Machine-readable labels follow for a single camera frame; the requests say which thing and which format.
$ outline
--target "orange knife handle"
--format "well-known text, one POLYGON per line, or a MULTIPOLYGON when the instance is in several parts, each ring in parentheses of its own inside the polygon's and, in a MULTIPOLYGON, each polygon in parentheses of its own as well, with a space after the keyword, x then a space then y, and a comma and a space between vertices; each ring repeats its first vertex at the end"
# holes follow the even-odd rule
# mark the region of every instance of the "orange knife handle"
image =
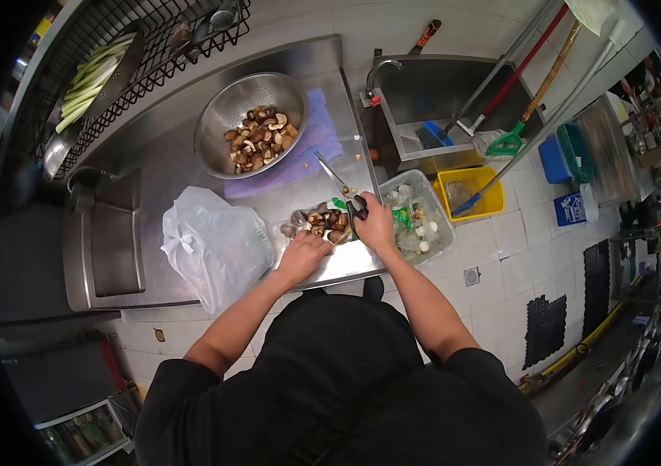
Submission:
POLYGON ((420 47, 426 45, 426 42, 431 39, 431 36, 433 36, 439 30, 439 26, 441 26, 441 21, 438 19, 432 19, 426 29, 424 29, 424 34, 421 36, 419 41, 416 42, 416 45, 420 47))

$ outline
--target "purple cloth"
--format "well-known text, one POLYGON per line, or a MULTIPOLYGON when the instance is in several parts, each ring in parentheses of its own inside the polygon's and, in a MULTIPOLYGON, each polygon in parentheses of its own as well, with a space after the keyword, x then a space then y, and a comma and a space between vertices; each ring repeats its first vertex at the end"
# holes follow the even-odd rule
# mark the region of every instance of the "purple cloth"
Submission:
POLYGON ((335 126, 325 107, 325 94, 319 87, 307 92, 309 117, 304 133, 291 152, 281 159, 278 166, 242 180, 224 181, 224 198, 239 199, 273 190, 282 184, 322 170, 315 158, 319 151, 325 160, 332 162, 343 154, 343 147, 335 135, 335 126))

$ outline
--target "hand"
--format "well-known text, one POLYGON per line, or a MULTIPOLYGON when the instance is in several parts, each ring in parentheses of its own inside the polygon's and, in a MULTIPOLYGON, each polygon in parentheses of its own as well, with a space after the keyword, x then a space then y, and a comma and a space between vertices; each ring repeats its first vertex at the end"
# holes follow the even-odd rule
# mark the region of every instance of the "hand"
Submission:
POLYGON ((305 230, 300 231, 284 251, 279 268, 274 273, 285 278, 291 288, 312 275, 320 259, 332 251, 333 245, 323 238, 310 235, 305 230))
POLYGON ((395 254, 395 233, 392 229, 392 211, 383 207, 371 192, 361 193, 367 201, 369 216, 366 220, 354 218, 354 229, 359 239, 367 245, 377 256, 395 254))

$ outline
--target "knife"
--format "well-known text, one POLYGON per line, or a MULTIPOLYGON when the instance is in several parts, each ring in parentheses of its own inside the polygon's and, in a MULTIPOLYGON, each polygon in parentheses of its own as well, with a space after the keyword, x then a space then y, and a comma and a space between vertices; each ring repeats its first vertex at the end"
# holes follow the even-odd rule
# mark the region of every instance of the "knife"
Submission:
POLYGON ((416 42, 416 45, 413 46, 413 49, 411 49, 408 54, 419 55, 424 48, 424 45, 426 45, 426 42, 428 42, 428 40, 439 30, 439 26, 441 26, 441 21, 438 19, 432 19, 426 29, 424 29, 424 33, 421 34, 419 41, 416 42))

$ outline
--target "mop handle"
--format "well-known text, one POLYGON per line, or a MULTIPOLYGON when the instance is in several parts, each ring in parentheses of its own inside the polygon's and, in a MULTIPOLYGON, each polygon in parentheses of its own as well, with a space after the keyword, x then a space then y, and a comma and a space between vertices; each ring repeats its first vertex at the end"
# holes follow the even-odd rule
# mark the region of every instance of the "mop handle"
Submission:
POLYGON ((585 87, 587 87, 587 83, 589 83, 589 80, 592 79, 592 76, 595 75, 597 70, 600 69, 602 66, 603 62, 605 59, 610 55, 610 52, 613 49, 613 44, 615 42, 618 42, 618 38, 621 35, 621 32, 623 31, 623 27, 625 26, 626 22, 623 19, 619 19, 615 23, 615 27, 613 28, 612 32, 610 33, 610 38, 608 38, 608 41, 605 43, 605 47, 603 48, 603 51, 600 52, 599 55, 597 55, 597 58, 595 59, 595 62, 592 63, 592 66, 589 67, 589 70, 584 74, 582 79, 579 81, 577 86, 574 88, 573 91, 571 91, 571 94, 566 98, 566 100, 563 101, 563 104, 561 104, 561 107, 559 107, 555 112, 553 112, 553 115, 548 119, 547 122, 545 122, 545 125, 540 129, 540 131, 537 133, 535 137, 533 137, 527 144, 522 146, 522 150, 517 153, 514 157, 512 157, 512 160, 506 164, 506 166, 498 173, 496 173, 496 176, 488 182, 483 188, 481 188, 480 191, 475 193, 470 200, 468 200, 465 204, 463 204, 461 207, 458 207, 457 209, 454 210, 453 215, 456 216, 461 212, 466 211, 467 209, 472 208, 475 205, 475 202, 480 200, 483 195, 486 193, 486 191, 490 190, 494 184, 498 183, 499 180, 509 171, 512 169, 514 165, 517 165, 517 163, 522 159, 524 154, 527 154, 529 151, 532 150, 533 147, 535 147, 536 144, 540 143, 545 136, 547 136, 552 130, 553 126, 559 121, 560 117, 563 116, 564 112, 568 110, 568 107, 571 106, 571 104, 574 103, 575 100, 577 100, 577 97, 581 93, 582 90, 584 90, 585 87))
POLYGON ((571 47, 574 46, 574 42, 576 42, 577 40, 577 34, 579 33, 579 29, 581 28, 582 28, 582 23, 580 23, 578 19, 574 21, 574 26, 571 28, 571 32, 569 32, 568 36, 566 37, 566 42, 564 42, 564 46, 563 49, 561 49, 561 53, 559 53, 559 56, 556 57, 556 61, 554 61, 553 66, 550 67, 548 76, 545 77, 543 83, 540 85, 540 89, 538 89, 538 92, 535 94, 535 97, 533 97, 532 100, 530 101, 530 105, 527 106, 527 111, 524 113, 524 115, 522 115, 522 119, 520 120, 522 123, 527 123, 527 120, 530 119, 532 112, 534 112, 535 109, 538 108, 538 105, 540 104, 540 100, 542 100, 543 96, 545 96, 545 93, 548 91, 550 84, 556 78, 556 75, 559 74, 559 70, 561 69, 561 66, 563 66, 564 61, 566 61, 568 52, 570 52, 571 47))
POLYGON ((448 133, 449 130, 452 129, 452 126, 455 126, 455 122, 460 119, 460 117, 470 108, 471 105, 473 105, 473 102, 475 101, 478 96, 480 96, 480 93, 483 92, 486 86, 496 77, 496 74, 501 70, 501 68, 504 66, 507 60, 509 60, 512 57, 512 54, 514 54, 517 49, 522 47, 522 43, 525 41, 525 39, 528 38, 528 36, 537 29, 538 24, 540 24, 545 16, 548 15, 548 11, 550 7, 553 5, 555 2, 563 2, 563 0, 546 0, 546 2, 543 4, 543 6, 540 8, 540 11, 538 11, 537 14, 535 14, 535 17, 532 18, 532 21, 527 25, 526 28, 522 31, 522 33, 517 37, 517 40, 514 41, 511 47, 509 47, 509 50, 504 53, 504 55, 501 56, 501 59, 496 63, 496 65, 493 67, 490 73, 488 73, 488 76, 485 77, 483 82, 478 86, 478 89, 475 89, 475 92, 470 96, 470 98, 467 99, 466 104, 462 106, 459 112, 455 113, 452 112, 452 119, 450 120, 449 125, 445 128, 445 133, 448 133))
POLYGON ((532 50, 530 50, 530 53, 527 54, 525 57, 524 61, 520 64, 520 66, 514 71, 514 74, 512 75, 511 78, 506 82, 506 85, 499 91, 498 94, 496 94, 496 97, 491 101, 490 104, 488 104, 488 107, 485 107, 485 110, 483 111, 483 115, 487 117, 491 111, 496 107, 496 105, 501 101, 501 99, 506 95, 506 93, 509 91, 509 89, 512 88, 512 85, 517 82, 517 79, 519 76, 522 74, 522 70, 525 69, 525 67, 530 63, 532 60, 532 57, 535 56, 536 53, 540 50, 540 47, 545 43, 546 40, 548 40, 548 36, 550 33, 553 32, 553 29, 556 28, 556 26, 559 24, 561 21, 561 18, 563 18, 564 14, 568 11, 568 5, 564 4, 561 7, 561 10, 559 10, 559 13, 556 15, 555 18, 553 18, 553 21, 550 23, 548 26, 548 29, 543 32, 543 35, 540 36, 540 39, 538 42, 532 47, 532 50))

